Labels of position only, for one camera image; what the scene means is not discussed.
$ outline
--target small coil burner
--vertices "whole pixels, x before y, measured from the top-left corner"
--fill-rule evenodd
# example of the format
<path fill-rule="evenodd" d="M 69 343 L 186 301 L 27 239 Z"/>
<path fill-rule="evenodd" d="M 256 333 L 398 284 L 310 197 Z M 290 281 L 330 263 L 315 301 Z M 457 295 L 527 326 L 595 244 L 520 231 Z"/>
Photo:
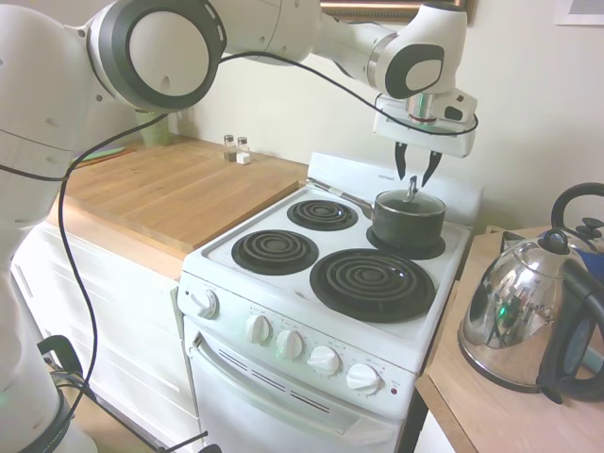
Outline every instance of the small coil burner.
<path fill-rule="evenodd" d="M 412 261 L 378 250 L 333 253 L 316 263 L 310 285 L 321 302 L 355 319 L 394 323 L 432 305 L 430 276 Z"/>
<path fill-rule="evenodd" d="M 255 274 L 287 276 L 312 266 L 316 244 L 291 231 L 265 230 L 241 238 L 231 251 L 235 262 Z"/>
<path fill-rule="evenodd" d="M 293 205 L 287 216 L 296 225 L 316 231 L 340 231 L 352 227 L 359 220 L 351 208 L 326 200 L 303 201 Z"/>

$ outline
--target oven door handle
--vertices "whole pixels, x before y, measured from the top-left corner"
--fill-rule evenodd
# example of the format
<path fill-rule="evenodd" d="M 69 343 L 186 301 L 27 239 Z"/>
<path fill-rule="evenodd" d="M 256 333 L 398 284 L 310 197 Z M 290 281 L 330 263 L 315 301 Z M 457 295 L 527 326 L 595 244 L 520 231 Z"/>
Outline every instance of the oven door handle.
<path fill-rule="evenodd" d="M 331 438 L 335 437 L 337 440 L 348 445 L 382 444 L 392 440 L 394 436 L 394 430 L 392 428 L 385 427 L 381 423 L 377 424 L 365 417 L 360 417 L 360 419 L 349 428 L 334 428 L 322 423 L 317 423 L 310 418 L 290 411 L 286 407 L 258 394 L 258 392 L 244 383 L 242 379 L 234 376 L 234 374 L 227 370 L 223 364 L 215 361 L 201 347 L 191 347 L 189 349 L 189 356 L 192 360 L 198 361 L 198 365 L 201 366 L 203 370 L 211 370 L 214 375 L 228 384 L 231 389 L 235 390 L 255 408 L 267 415 L 273 416 L 277 420 L 286 421 L 286 423 L 295 428 L 304 429 L 310 434 L 323 433 Z"/>

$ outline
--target stove knob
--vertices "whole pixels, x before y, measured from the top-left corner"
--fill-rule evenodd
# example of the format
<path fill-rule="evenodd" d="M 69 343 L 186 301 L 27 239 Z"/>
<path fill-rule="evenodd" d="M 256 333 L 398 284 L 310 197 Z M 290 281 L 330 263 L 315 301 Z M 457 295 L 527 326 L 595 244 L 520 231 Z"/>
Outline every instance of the stove knob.
<path fill-rule="evenodd" d="M 277 336 L 277 356 L 288 361 L 295 361 L 300 354 L 304 342 L 298 332 L 293 330 L 283 330 Z"/>
<path fill-rule="evenodd" d="M 346 376 L 346 384 L 350 390 L 360 394 L 374 394 L 379 389 L 381 379 L 371 366 L 357 363 L 350 368 Z"/>
<path fill-rule="evenodd" d="M 207 290 L 201 298 L 191 293 L 191 300 L 199 308 L 197 316 L 210 319 L 218 311 L 218 296 L 214 291 Z"/>
<path fill-rule="evenodd" d="M 319 346 L 310 354 L 308 364 L 320 375 L 333 376 L 340 369 L 340 356 L 330 347 Z"/>
<path fill-rule="evenodd" d="M 250 316 L 245 323 L 245 338 L 251 344 L 263 344 L 271 334 L 271 323 L 264 316 Z"/>

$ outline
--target picture frame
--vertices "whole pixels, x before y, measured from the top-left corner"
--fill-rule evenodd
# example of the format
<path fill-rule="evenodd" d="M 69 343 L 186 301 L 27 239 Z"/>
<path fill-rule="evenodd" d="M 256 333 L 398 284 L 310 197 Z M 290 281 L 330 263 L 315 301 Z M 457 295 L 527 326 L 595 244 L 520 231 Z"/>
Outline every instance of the picture frame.
<path fill-rule="evenodd" d="M 427 1 L 412 0 L 327 0 L 321 6 L 326 14 L 352 22 L 408 23 Z M 445 0 L 469 12 L 472 0 Z"/>

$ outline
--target kettle handle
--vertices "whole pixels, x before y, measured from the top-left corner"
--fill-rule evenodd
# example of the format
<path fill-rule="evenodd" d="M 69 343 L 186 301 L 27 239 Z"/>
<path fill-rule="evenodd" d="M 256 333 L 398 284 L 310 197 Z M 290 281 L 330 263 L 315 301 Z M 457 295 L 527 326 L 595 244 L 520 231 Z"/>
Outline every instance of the kettle handle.
<path fill-rule="evenodd" d="M 564 191 L 562 195 L 558 197 L 551 210 L 551 226 L 553 228 L 563 229 L 564 231 L 572 231 L 572 229 L 569 229 L 564 224 L 564 211 L 571 201 L 584 195 L 604 197 L 604 184 L 600 184 L 599 182 L 586 182 Z"/>
<path fill-rule="evenodd" d="M 585 351 L 598 326 L 604 338 L 604 286 L 574 260 L 563 265 L 564 300 L 545 350 L 537 384 L 547 397 L 556 392 L 580 401 L 604 400 L 604 366 L 589 379 L 577 379 Z"/>

